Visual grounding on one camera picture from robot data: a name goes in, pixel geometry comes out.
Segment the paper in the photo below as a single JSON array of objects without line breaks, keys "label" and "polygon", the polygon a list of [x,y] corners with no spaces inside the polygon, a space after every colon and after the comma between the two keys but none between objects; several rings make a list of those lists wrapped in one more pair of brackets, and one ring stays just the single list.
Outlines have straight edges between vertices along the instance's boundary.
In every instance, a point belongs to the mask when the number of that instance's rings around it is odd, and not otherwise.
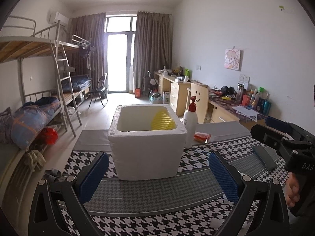
[{"label": "paper", "polygon": [[251,120],[257,122],[257,115],[259,114],[259,112],[256,112],[255,110],[246,106],[236,106],[233,107],[233,109],[236,110],[236,113],[244,115],[247,118],[250,118]]}]

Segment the hand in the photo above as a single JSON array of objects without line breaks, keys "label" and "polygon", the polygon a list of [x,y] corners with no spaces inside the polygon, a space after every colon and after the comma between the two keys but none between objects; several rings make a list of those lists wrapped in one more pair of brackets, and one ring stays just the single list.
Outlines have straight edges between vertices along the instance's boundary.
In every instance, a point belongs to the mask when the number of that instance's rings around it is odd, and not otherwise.
[{"label": "hand", "polygon": [[294,207],[295,203],[300,200],[299,195],[299,181],[297,180],[294,173],[289,173],[289,178],[286,182],[287,192],[285,196],[285,200],[287,202],[288,207]]}]

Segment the black chair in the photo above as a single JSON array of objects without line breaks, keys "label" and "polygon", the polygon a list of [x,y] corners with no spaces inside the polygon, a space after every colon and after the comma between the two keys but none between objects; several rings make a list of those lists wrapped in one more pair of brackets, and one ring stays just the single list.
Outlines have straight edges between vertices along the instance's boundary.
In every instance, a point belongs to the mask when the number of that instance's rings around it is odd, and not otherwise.
[{"label": "black chair", "polygon": [[150,92],[153,91],[156,89],[158,90],[158,81],[154,78],[154,75],[148,71],[148,74],[149,74],[149,94],[148,94],[148,97],[150,98]]},{"label": "black chair", "polygon": [[99,82],[97,83],[96,89],[90,90],[90,91],[88,92],[88,94],[92,94],[92,98],[91,98],[91,102],[90,102],[89,108],[90,108],[91,103],[92,103],[92,100],[93,100],[93,98],[94,98],[94,94],[96,94],[96,93],[97,93],[97,95],[99,96],[100,101],[101,101],[101,103],[102,103],[103,106],[104,106],[104,104],[103,104],[103,102],[102,102],[102,99],[101,99],[101,97],[100,97],[100,94],[102,94],[102,93],[104,92],[105,97],[106,97],[106,100],[107,100],[107,102],[108,102],[107,94],[106,94],[106,91],[108,90],[108,88],[105,87],[105,81],[106,81],[106,79],[107,79],[107,73],[105,73],[104,75],[102,75],[102,77],[100,78]]}]

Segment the red bottle cap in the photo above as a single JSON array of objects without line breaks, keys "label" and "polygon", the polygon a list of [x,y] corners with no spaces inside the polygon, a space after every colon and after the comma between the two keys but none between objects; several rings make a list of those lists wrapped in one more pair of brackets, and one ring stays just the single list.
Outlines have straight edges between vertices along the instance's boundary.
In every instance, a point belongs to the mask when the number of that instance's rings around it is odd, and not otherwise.
[{"label": "red bottle cap", "polygon": [[196,112],[196,104],[195,104],[196,96],[192,96],[192,97],[190,98],[190,100],[192,100],[192,102],[191,102],[190,105],[189,105],[188,111],[190,111],[190,112]]}]

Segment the tile floor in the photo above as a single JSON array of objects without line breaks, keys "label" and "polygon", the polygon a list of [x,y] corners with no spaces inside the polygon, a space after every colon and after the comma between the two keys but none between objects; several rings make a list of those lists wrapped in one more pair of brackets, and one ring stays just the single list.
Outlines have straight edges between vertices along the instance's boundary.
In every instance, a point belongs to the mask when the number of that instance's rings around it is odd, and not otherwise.
[{"label": "tile floor", "polygon": [[148,104],[149,99],[147,97],[137,99],[133,94],[128,93],[114,93],[108,94],[107,103],[106,100],[103,100],[103,103],[106,103],[105,107],[102,106],[100,100],[97,98],[95,103],[93,99],[91,107],[88,109],[89,102],[90,99],[84,101],[79,107],[82,126],[80,126],[77,117],[74,116],[72,119],[73,127],[77,136],[73,136],[70,127],[68,127],[67,132],[65,132],[64,128],[62,128],[59,131],[59,139],[56,144],[47,148],[44,152],[46,164],[43,170],[36,171],[32,174],[20,211],[20,219],[17,230],[20,235],[27,235],[28,218],[32,199],[36,185],[43,175],[43,171],[55,168],[62,172],[82,130],[108,129],[111,125],[112,118],[118,105]]}]

